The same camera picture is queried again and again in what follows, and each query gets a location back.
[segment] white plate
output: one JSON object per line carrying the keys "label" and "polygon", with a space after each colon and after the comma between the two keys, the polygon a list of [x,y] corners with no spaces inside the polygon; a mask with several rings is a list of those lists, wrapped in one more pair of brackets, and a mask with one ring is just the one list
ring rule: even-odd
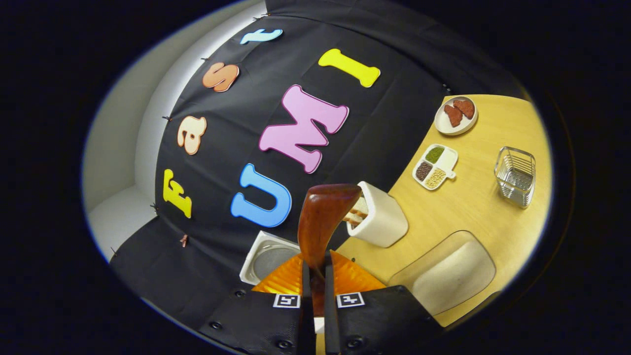
{"label": "white plate", "polygon": [[[473,118],[471,119],[468,119],[465,115],[463,115],[463,120],[460,121],[460,124],[458,124],[456,127],[452,127],[451,123],[449,122],[449,116],[445,112],[445,105],[449,105],[453,107],[455,100],[470,101],[473,104],[473,108],[475,109],[475,112],[473,113]],[[441,132],[444,135],[455,136],[455,135],[460,135],[464,132],[467,132],[469,129],[473,127],[473,125],[475,124],[475,121],[477,120],[478,120],[478,107],[475,105],[475,102],[473,102],[473,100],[471,100],[467,96],[457,96],[457,97],[454,97],[453,99],[449,99],[447,102],[440,105],[438,111],[436,111],[436,116],[434,116],[434,126],[436,127],[438,132]]]}

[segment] bread slice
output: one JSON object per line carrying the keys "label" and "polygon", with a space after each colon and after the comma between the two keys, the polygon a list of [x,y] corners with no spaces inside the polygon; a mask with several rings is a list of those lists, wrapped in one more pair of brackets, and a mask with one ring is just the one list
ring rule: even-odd
{"label": "bread slice", "polygon": [[353,214],[351,212],[348,212],[344,218],[342,218],[343,221],[346,221],[348,223],[350,223],[353,226],[359,226],[359,223],[363,222],[363,218],[359,217],[356,214]]}
{"label": "bread slice", "polygon": [[362,219],[368,217],[368,204],[366,203],[366,198],[361,196],[359,200],[357,200],[355,206],[351,208],[351,213],[356,214]]}
{"label": "bread slice", "polygon": [[449,116],[449,123],[451,123],[452,127],[460,125],[460,121],[463,120],[463,113],[459,109],[445,105],[445,112]]}
{"label": "bread slice", "polygon": [[468,119],[473,118],[475,113],[475,107],[471,101],[466,100],[454,100],[454,107],[459,109]]}

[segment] foam letter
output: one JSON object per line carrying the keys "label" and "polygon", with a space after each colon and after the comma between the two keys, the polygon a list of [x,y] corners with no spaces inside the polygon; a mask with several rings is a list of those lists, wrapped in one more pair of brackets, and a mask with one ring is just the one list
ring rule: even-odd
{"label": "foam letter", "polygon": [[347,74],[359,79],[363,87],[369,88],[375,83],[381,71],[375,67],[368,67],[358,61],[342,54],[334,48],[326,51],[317,62],[321,66],[334,66]]}
{"label": "foam letter", "polygon": [[237,193],[230,206],[233,216],[243,217],[263,227],[276,227],[287,219],[292,209],[292,196],[283,185],[256,172],[252,164],[243,168],[239,183],[244,188],[252,185],[274,196],[276,206],[271,210],[264,210],[246,201],[242,193]]}
{"label": "foam letter", "polygon": [[234,64],[224,66],[223,63],[215,63],[204,74],[201,83],[207,88],[214,88],[216,92],[224,92],[230,88],[237,76],[239,76],[238,66]]}
{"label": "foam letter", "polygon": [[333,106],[304,91],[300,85],[292,85],[283,96],[283,107],[296,124],[278,124],[265,128],[259,140],[262,151],[273,149],[299,161],[305,172],[316,171],[322,160],[319,150],[309,152],[298,145],[328,145],[329,141],[313,124],[320,122],[329,134],[337,132],[348,117],[347,106]]}
{"label": "foam letter", "polygon": [[241,39],[241,44],[246,44],[250,41],[252,42],[267,42],[269,40],[273,40],[280,36],[283,33],[283,30],[274,30],[270,33],[263,32],[265,29],[256,30],[252,33],[246,33]]}
{"label": "foam letter", "polygon": [[177,145],[184,146],[190,155],[197,153],[201,144],[201,136],[206,132],[206,119],[186,116],[177,130]]}
{"label": "foam letter", "polygon": [[187,218],[191,218],[191,198],[188,196],[185,198],[181,197],[180,195],[184,193],[184,189],[180,184],[171,181],[171,179],[173,179],[173,171],[171,169],[165,169],[162,198],[164,198],[166,202],[173,203],[177,208],[181,209]]}

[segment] meat slice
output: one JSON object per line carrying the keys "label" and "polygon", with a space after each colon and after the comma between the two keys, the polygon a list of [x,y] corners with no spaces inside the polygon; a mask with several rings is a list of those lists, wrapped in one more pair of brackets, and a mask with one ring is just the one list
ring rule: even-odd
{"label": "meat slice", "polygon": [[445,112],[449,116],[449,122],[452,127],[456,127],[463,120],[463,113],[459,109],[455,109],[449,105],[445,105]]}
{"label": "meat slice", "polygon": [[471,101],[466,100],[454,100],[454,106],[456,109],[462,111],[462,113],[468,118],[472,119],[473,114],[475,113],[475,107],[473,107],[473,103]]}

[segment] blue letter u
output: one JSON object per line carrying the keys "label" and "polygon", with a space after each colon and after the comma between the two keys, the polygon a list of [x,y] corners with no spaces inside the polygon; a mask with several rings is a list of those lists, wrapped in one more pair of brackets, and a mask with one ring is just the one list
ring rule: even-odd
{"label": "blue letter u", "polygon": [[292,209],[292,196],[286,187],[259,174],[254,170],[254,165],[250,163],[243,168],[239,183],[241,187],[246,188],[252,185],[274,196],[276,206],[271,210],[264,210],[246,201],[242,193],[237,193],[232,198],[230,206],[230,212],[233,216],[243,217],[263,227],[276,227],[287,219],[289,211]]}

